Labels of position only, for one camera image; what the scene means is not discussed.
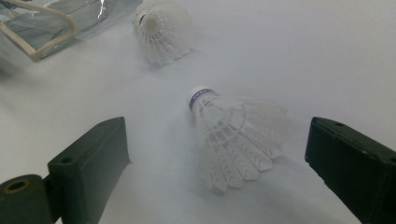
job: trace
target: blue band on shuttlecock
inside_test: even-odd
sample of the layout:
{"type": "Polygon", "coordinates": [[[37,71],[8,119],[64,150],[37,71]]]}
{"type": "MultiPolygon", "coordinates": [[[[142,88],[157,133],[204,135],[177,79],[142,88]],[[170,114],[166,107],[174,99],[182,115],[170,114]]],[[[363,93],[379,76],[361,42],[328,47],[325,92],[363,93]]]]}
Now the blue band on shuttlecock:
{"type": "Polygon", "coordinates": [[[212,90],[210,90],[210,89],[203,89],[203,90],[200,90],[200,91],[196,92],[196,93],[191,97],[191,100],[190,100],[190,110],[192,110],[192,106],[194,105],[194,103],[195,103],[196,99],[198,99],[198,97],[200,97],[202,94],[207,93],[207,92],[210,92],[210,91],[212,91],[212,90]]]}

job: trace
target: shuttlecock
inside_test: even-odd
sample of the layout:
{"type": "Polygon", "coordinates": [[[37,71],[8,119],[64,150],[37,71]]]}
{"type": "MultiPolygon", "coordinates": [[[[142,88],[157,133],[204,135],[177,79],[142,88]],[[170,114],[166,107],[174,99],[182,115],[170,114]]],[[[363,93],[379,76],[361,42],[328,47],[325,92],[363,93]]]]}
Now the shuttlecock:
{"type": "Polygon", "coordinates": [[[234,99],[206,87],[191,91],[202,178],[210,189],[242,188],[282,154],[290,120],[272,101],[234,99]]]}
{"type": "Polygon", "coordinates": [[[190,52],[192,20],[175,0],[144,0],[133,26],[139,45],[152,63],[172,63],[190,52]]]}

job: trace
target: white surface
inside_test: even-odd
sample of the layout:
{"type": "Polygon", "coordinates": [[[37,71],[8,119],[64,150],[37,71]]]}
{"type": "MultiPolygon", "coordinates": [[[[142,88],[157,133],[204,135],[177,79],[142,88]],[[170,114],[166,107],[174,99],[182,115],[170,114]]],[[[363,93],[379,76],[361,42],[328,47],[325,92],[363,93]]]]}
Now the white surface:
{"type": "Polygon", "coordinates": [[[101,224],[359,223],[304,162],[304,150],[313,116],[396,148],[396,2],[182,3],[196,44],[161,68],[141,55],[132,15],[40,63],[3,46],[0,182],[47,175],[47,162],[93,125],[124,116],[134,163],[101,224]],[[273,169],[224,196],[207,192],[196,172],[185,99],[202,84],[275,100],[293,122],[273,169]]]}

